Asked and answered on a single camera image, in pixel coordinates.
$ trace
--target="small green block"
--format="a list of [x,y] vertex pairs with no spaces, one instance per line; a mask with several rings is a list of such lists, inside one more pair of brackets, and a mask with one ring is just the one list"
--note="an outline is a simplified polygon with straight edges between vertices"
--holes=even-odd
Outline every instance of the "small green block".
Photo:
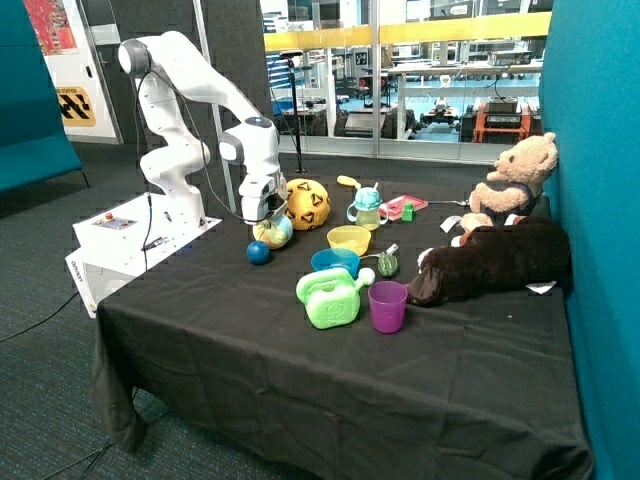
[[402,209],[402,221],[412,222],[416,215],[416,211],[413,208],[413,203],[407,202]]

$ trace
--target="white box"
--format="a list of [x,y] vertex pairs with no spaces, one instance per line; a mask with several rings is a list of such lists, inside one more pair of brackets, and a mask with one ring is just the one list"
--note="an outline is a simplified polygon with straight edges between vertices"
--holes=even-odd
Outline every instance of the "white box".
[[[174,224],[166,213],[166,196],[150,198],[151,207],[145,194],[73,225],[80,248],[65,260],[91,318],[103,299],[222,221]],[[162,242],[145,255],[144,245],[157,239]]]

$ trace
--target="teddy bear face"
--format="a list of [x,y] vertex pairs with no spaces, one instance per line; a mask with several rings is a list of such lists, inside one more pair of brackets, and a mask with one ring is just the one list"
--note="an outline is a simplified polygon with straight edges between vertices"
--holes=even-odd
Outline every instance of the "teddy bear face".
[[549,178],[557,161],[558,149],[553,133],[531,136],[502,152],[494,164],[496,171],[489,173],[487,180],[541,184]]

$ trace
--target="yellow sign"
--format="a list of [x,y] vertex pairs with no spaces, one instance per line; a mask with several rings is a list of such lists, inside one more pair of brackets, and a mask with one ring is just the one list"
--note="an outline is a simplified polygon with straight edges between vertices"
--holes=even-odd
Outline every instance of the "yellow sign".
[[96,117],[84,88],[60,87],[56,88],[56,92],[65,127],[95,127]]
[[[380,26],[380,43],[440,42],[506,37],[543,37],[549,33],[551,12],[488,15],[437,22]],[[302,32],[267,33],[265,50],[314,49],[371,45],[371,26]]]

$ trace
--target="gray carpet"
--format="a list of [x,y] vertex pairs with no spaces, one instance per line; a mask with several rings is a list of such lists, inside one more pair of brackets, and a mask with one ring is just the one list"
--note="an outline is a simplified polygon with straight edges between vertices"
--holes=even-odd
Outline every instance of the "gray carpet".
[[[0,196],[0,339],[44,320],[74,295],[64,263],[78,246],[72,224],[146,190],[132,146],[75,148],[92,188],[75,172]],[[297,176],[295,157],[283,156],[281,162],[288,178]],[[428,182],[434,194],[455,185],[461,198],[487,171],[482,166],[311,156],[304,158],[304,167],[310,175]],[[237,185],[241,172],[234,168]],[[210,172],[214,189],[225,195],[220,165],[212,165]],[[191,181],[203,191],[207,214],[228,218],[204,175]],[[128,455],[112,446],[92,464],[109,445],[88,396],[93,344],[94,322],[77,296],[42,325],[0,343],[0,478],[316,478],[183,422],[142,391],[135,399],[137,409],[155,421],[141,450]]]

